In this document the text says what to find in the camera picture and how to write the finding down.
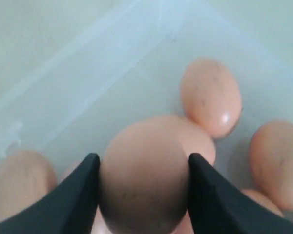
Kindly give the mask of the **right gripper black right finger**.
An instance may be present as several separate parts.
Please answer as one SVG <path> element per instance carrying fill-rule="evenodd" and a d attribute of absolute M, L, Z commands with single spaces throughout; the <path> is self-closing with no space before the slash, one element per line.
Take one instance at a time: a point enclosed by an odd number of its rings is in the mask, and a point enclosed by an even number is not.
<path fill-rule="evenodd" d="M 194 233 L 293 234 L 291 221 L 242 194 L 200 154 L 191 154 L 188 163 L 188 212 Z"/>

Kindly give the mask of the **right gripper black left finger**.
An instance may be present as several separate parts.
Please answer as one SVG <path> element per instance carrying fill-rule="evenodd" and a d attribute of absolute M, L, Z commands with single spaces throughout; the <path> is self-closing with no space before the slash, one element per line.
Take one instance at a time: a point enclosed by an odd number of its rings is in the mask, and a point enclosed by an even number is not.
<path fill-rule="evenodd" d="M 52 192 L 0 223 L 0 234 L 89 234 L 98 205 L 100 158 L 88 154 Z"/>

